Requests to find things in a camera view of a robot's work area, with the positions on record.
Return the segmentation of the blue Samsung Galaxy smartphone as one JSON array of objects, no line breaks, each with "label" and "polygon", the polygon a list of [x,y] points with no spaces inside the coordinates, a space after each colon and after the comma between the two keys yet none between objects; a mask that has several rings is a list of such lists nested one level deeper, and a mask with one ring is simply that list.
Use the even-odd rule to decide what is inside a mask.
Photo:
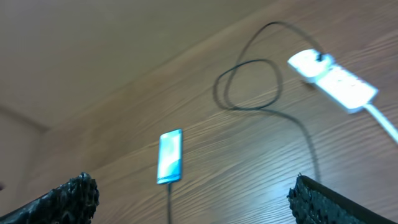
[{"label": "blue Samsung Galaxy smartphone", "polygon": [[160,136],[157,184],[170,184],[182,178],[182,143],[182,129],[175,129]]}]

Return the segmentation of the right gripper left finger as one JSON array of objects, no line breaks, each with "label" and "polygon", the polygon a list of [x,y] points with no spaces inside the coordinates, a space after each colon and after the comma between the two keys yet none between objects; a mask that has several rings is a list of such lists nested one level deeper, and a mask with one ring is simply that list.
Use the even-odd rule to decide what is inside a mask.
[{"label": "right gripper left finger", "polygon": [[99,202],[95,179],[82,172],[1,217],[1,224],[90,224]]}]

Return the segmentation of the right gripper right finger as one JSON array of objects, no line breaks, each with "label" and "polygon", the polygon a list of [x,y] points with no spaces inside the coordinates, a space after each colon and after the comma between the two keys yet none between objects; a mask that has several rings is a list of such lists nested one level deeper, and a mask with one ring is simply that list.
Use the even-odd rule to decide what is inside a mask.
[{"label": "right gripper right finger", "polygon": [[287,198],[299,224],[397,224],[306,175],[298,175]]}]

